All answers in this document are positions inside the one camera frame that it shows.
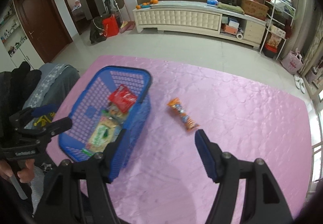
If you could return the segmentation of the left hand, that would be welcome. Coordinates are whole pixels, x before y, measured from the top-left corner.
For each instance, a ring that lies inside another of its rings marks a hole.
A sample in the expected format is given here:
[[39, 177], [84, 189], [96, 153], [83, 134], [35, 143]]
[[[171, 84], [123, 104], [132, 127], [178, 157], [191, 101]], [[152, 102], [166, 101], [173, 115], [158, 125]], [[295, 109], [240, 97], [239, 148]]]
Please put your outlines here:
[[7, 181], [9, 181], [10, 177], [14, 174], [17, 174], [21, 183], [30, 183], [35, 177], [35, 160], [27, 159], [25, 161], [25, 166], [20, 171], [13, 171], [7, 161], [1, 160], [0, 174], [1, 177]]

